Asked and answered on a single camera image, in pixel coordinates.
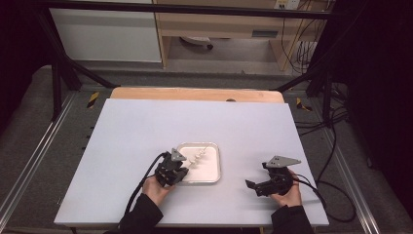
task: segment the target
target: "hand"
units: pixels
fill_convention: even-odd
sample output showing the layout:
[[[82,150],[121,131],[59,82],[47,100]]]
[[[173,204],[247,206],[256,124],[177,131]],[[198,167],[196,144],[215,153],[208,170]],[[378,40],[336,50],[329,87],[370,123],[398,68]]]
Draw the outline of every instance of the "hand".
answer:
[[[159,207],[161,203],[164,201],[164,198],[174,188],[175,185],[163,187],[154,176],[150,176],[146,178],[145,183],[143,184],[142,193],[146,194],[152,200],[152,202],[154,202]]]
[[[289,170],[289,172],[292,174],[293,178],[298,179],[297,175],[295,175],[292,170]],[[287,193],[285,193],[285,195],[271,194],[270,197],[276,200],[280,207],[283,207],[285,205],[288,205],[289,207],[302,205],[299,182],[295,180],[293,181],[291,188]]]

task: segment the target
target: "table leg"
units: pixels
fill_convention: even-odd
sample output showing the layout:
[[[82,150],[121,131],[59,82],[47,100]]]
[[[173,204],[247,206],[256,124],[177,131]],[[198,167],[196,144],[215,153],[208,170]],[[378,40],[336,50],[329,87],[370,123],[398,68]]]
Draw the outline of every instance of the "table leg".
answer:
[[[70,230],[72,230],[73,234],[77,234],[76,227],[70,227]]]

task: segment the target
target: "floor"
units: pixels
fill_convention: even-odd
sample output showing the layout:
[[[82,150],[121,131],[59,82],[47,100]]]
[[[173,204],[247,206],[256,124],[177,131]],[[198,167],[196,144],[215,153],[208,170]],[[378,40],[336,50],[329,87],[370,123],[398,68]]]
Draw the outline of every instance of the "floor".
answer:
[[[169,56],[169,66],[159,64],[116,64],[113,67],[92,64],[91,68],[103,78],[124,86],[163,86],[163,87],[200,87],[228,89],[274,89],[291,80],[301,69],[279,71],[276,60],[268,51],[266,41],[214,39],[212,51],[188,45],[175,38]],[[8,129],[0,136],[0,231],[2,233],[69,233],[67,228],[54,224],[58,204],[64,198],[67,186],[82,158],[83,149],[88,144],[88,136],[93,133],[95,121],[110,96],[110,90],[99,87],[86,77],[80,92],[67,92],[72,98],[70,109],[65,112],[64,121],[58,131],[51,136],[52,141],[45,151],[39,152],[40,161],[31,157],[43,134],[50,127],[52,117],[51,72],[46,67],[33,76],[24,101],[15,112]],[[285,101],[290,104],[294,121],[319,121],[319,99],[307,98],[303,92],[307,83],[285,92]],[[336,86],[336,90],[345,87]],[[99,97],[93,108],[86,108],[93,92]],[[303,106],[297,107],[297,98]],[[333,100],[332,107],[338,108],[342,100]],[[317,229],[318,233],[413,233],[413,222],[398,202],[379,171],[368,168],[367,158],[360,140],[355,133],[351,119],[335,125],[338,147],[322,177],[339,188],[348,190],[343,175],[341,155],[357,182],[368,212],[378,230],[366,230],[365,220],[360,219],[365,211],[358,211],[358,217],[350,222],[340,222],[333,218],[330,225]],[[298,129],[305,134],[308,129]],[[301,140],[308,157],[314,177],[322,170],[331,152],[331,131],[326,128],[302,135]],[[32,174],[22,175],[28,165]],[[11,193],[20,176],[26,176],[21,183],[20,192]],[[348,218],[353,209],[347,198],[336,189],[321,184],[320,192],[327,202],[326,211],[339,218]],[[12,195],[18,203],[6,203]],[[101,233],[101,231],[82,230],[81,233]]]

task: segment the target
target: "metal rail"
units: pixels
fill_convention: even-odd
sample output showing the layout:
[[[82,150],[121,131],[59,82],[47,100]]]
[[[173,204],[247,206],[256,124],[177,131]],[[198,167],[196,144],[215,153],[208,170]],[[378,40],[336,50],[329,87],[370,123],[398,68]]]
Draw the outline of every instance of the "metal rail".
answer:
[[[314,19],[314,20],[342,20],[349,17],[347,13],[308,12],[294,10],[258,9],[258,8],[235,8],[235,7],[212,7],[195,5],[172,5],[172,4],[145,4],[145,3],[114,3],[114,2],[91,2],[91,1],[68,1],[68,0],[39,0],[33,3],[39,7],[72,9],[72,10],[94,10],[94,11],[117,11],[117,12],[148,12],[148,13],[179,13],[179,14],[203,14],[222,16],[245,16],[265,18],[286,19]]]
[[[49,149],[49,146],[51,145],[58,129],[60,128],[64,118],[66,117],[76,95],[77,93],[73,92],[66,98],[62,111],[60,112],[56,120],[49,125],[49,128],[46,130],[45,134],[43,135],[42,139],[40,140],[30,159],[28,160],[26,166],[22,170],[18,180],[1,205],[0,233],[6,227],[6,224],[12,216],[12,213],[15,210],[16,206],[18,205],[20,198],[24,194],[24,191],[30,183],[30,180],[36,173],[37,168],[39,167],[43,157]]]
[[[310,98],[312,103],[312,107],[316,111],[319,120],[322,121],[322,113],[321,113],[321,106],[319,104],[319,100],[316,97]],[[331,130],[324,128],[324,135],[328,141],[328,146],[332,148],[334,136]],[[334,152],[334,159],[337,165],[337,169],[341,175],[341,178],[344,181],[344,184],[349,192],[349,195],[353,198],[357,208],[358,219],[364,229],[366,234],[379,234],[380,229],[376,223],[376,219],[374,218],[373,214],[368,207],[367,202],[362,195],[360,188],[358,187],[357,181],[353,176],[352,171],[350,170],[349,165],[346,162],[346,159],[341,151],[339,145],[336,145],[335,152]]]

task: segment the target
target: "metal bar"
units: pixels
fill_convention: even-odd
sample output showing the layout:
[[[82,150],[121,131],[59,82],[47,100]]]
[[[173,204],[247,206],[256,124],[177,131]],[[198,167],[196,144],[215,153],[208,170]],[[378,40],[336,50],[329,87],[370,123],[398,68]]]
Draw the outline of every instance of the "metal bar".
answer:
[[[305,91],[297,91],[297,90],[293,90],[293,91],[285,91],[282,93],[282,96],[284,98],[306,98],[307,94]]]
[[[66,60],[73,68],[75,68],[79,72],[83,73],[84,75],[88,76],[89,78],[93,79],[94,81],[96,81],[100,85],[102,85],[106,88],[120,87],[120,85],[114,85],[114,84],[110,83],[109,81],[106,81],[105,79],[101,78],[100,76],[94,74],[93,72],[89,71],[86,67],[83,67],[82,65],[80,65],[79,63],[77,63],[76,61],[71,59],[70,57],[67,57]]]
[[[310,101],[312,103],[313,109],[316,111],[319,120],[322,121],[322,113],[321,113],[321,106],[319,103],[319,100],[316,97],[310,98]],[[324,135],[326,136],[326,139],[328,140],[328,146],[332,148],[333,146],[333,140],[334,136],[332,133],[331,129],[324,128]],[[353,198],[356,208],[357,208],[357,214],[358,214],[358,219],[360,220],[360,223],[364,229],[364,232],[367,234],[379,234],[380,229],[376,223],[376,220],[373,216],[373,214],[370,211],[370,208],[367,205],[367,202],[364,200],[364,196],[362,195],[362,192],[360,188],[358,187],[357,181],[355,177],[353,176],[352,171],[350,170],[346,159],[343,155],[343,152],[341,151],[339,145],[336,145],[335,149],[335,162],[337,165],[337,169],[341,175],[341,178],[344,181],[344,184],[346,186],[347,191],[349,192],[349,195]]]
[[[52,79],[53,79],[53,117],[54,121],[58,114],[61,112],[61,84],[60,84],[60,71],[58,62],[52,63]]]
[[[12,216],[13,211],[19,203],[20,198],[24,194],[30,180],[36,173],[37,168],[42,162],[49,146],[51,145],[58,129],[60,128],[64,118],[66,117],[73,99],[77,96],[77,92],[70,94],[64,101],[62,111],[57,119],[52,122],[49,128],[46,130],[30,159],[28,160],[26,166],[22,170],[18,180],[16,181],[13,188],[10,190],[6,199],[0,207],[0,233],[6,227],[7,222]]]
[[[278,91],[280,93],[283,93],[283,92],[291,89],[292,87],[300,84],[301,82],[306,81],[306,80],[310,80],[310,79],[311,79],[310,75],[308,75],[308,73],[306,73],[306,74],[303,74],[303,75],[301,75],[301,76],[299,76],[299,77],[297,77],[297,78],[295,78],[295,79],[279,86],[278,88],[271,89],[270,91]]]
[[[70,227],[70,230],[72,230],[72,233],[73,233],[73,234],[77,234],[76,227]]]
[[[67,0],[39,0],[36,5],[46,8],[95,10],[117,12],[149,12],[149,13],[179,13],[204,14],[222,16],[245,16],[287,19],[342,20],[349,17],[347,13],[306,12],[293,10],[268,10],[257,8],[211,7],[193,5],[115,3]]]
[[[35,11],[33,11],[33,15],[38,20],[44,35],[48,39],[48,46],[46,48],[50,48],[49,53],[59,66],[59,74],[61,75],[61,78],[65,81],[69,90],[79,90],[82,87],[82,83],[72,67],[68,66],[65,62],[66,53],[62,46],[58,43],[58,39],[52,31],[45,15],[43,12]]]
[[[331,76],[327,73],[324,80],[324,94],[322,96],[322,121],[327,123],[327,127],[330,128],[330,104],[331,104]]]

